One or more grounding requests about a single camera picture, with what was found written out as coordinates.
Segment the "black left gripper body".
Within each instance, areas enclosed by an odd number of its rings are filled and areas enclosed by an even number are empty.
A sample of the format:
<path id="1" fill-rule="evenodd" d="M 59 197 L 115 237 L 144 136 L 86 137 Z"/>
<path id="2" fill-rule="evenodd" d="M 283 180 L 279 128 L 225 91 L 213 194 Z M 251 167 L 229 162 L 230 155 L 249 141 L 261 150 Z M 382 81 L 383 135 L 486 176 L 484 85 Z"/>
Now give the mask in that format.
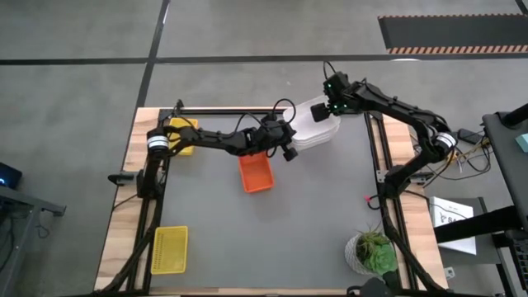
<path id="1" fill-rule="evenodd" d="M 298 156 L 296 149 L 291 146 L 296 133 L 297 131 L 284 121 L 266 121 L 255 134 L 257 151 L 267 152 L 269 149 L 281 147 L 284 159 L 287 162 L 292 161 Z"/>

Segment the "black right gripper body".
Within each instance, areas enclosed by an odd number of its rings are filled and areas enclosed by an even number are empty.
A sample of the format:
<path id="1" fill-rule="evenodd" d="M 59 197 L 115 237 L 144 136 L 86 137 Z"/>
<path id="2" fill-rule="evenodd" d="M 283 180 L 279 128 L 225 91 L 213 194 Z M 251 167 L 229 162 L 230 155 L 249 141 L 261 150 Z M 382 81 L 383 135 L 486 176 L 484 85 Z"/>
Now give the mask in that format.
<path id="1" fill-rule="evenodd" d="M 331 92 L 325 92 L 324 95 L 327 98 L 326 101 L 310 107 L 310 112 L 315 122 L 321 122 L 330 116 L 359 114 L 359 111 L 352 106 L 346 97 Z"/>

